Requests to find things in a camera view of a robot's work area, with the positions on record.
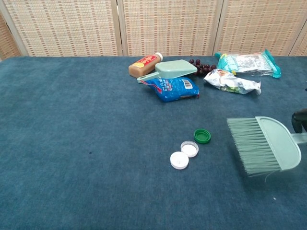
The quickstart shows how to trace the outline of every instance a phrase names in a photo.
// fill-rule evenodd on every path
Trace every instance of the green bottle cap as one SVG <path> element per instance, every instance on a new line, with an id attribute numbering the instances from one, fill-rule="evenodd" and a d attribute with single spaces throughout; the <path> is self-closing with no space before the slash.
<path id="1" fill-rule="evenodd" d="M 194 139 L 200 144 L 207 144 L 211 139 L 211 134 L 206 129 L 200 128 L 195 130 Z"/>

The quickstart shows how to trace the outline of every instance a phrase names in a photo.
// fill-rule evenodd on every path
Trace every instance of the white bottle cap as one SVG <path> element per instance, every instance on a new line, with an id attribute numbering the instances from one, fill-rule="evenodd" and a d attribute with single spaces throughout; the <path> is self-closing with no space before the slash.
<path id="1" fill-rule="evenodd" d="M 171 157 L 171 165 L 175 169 L 185 169 L 189 163 L 188 156 L 183 152 L 174 152 Z"/>
<path id="2" fill-rule="evenodd" d="M 155 54 L 157 54 L 157 55 L 160 57 L 161 61 L 163 61 L 163 56 L 162 56 L 162 54 L 161 54 L 161 53 L 156 52 Z"/>
<path id="3" fill-rule="evenodd" d="M 184 152 L 188 157 L 195 157 L 198 153 L 198 145 L 193 141 L 184 141 L 181 144 L 181 151 Z"/>

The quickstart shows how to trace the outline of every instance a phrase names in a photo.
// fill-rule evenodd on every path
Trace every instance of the bottle label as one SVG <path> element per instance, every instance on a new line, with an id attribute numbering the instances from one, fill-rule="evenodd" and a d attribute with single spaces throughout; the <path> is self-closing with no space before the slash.
<path id="1" fill-rule="evenodd" d="M 146 66 L 147 64 L 151 63 L 153 60 L 157 59 L 155 55 L 147 55 L 143 57 L 141 60 L 138 60 L 133 65 L 139 68 Z"/>

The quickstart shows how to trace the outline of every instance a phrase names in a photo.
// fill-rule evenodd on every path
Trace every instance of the snack bag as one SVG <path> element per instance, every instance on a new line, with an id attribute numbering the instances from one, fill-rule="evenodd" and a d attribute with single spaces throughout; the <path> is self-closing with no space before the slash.
<path id="1" fill-rule="evenodd" d="M 260 54 L 239 55 L 215 53 L 219 58 L 217 69 L 227 70 L 234 75 L 236 73 L 253 72 L 260 75 L 271 75 L 280 78 L 281 69 L 275 64 L 271 53 L 265 49 Z"/>
<path id="2" fill-rule="evenodd" d="M 199 96 L 199 88 L 189 78 L 155 78 L 141 83 L 155 90 L 164 102 L 171 102 L 181 98 Z"/>
<path id="3" fill-rule="evenodd" d="M 212 70 L 206 75 L 204 81 L 222 91 L 246 94 L 256 90 L 258 95 L 261 94 L 260 82 L 237 78 L 231 72 L 222 69 Z"/>

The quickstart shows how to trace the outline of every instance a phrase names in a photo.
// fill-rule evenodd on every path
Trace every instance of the bottle cap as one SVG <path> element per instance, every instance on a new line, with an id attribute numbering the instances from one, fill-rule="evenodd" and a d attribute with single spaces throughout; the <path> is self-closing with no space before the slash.
<path id="1" fill-rule="evenodd" d="M 184 152 L 188 157 L 195 157 L 198 153 L 198 145 L 193 141 L 184 141 L 181 144 L 181 151 Z"/>
<path id="2" fill-rule="evenodd" d="M 174 152 L 171 157 L 171 165 L 175 169 L 185 169 L 189 163 L 188 156 L 183 152 Z"/>
<path id="3" fill-rule="evenodd" d="M 194 132 L 194 139 L 201 144 L 206 144 L 211 139 L 211 134 L 205 129 L 197 129 Z"/>
<path id="4" fill-rule="evenodd" d="M 163 56 L 162 56 L 162 54 L 161 54 L 161 53 L 156 52 L 155 54 L 157 54 L 157 55 L 160 57 L 161 61 L 163 61 Z"/>

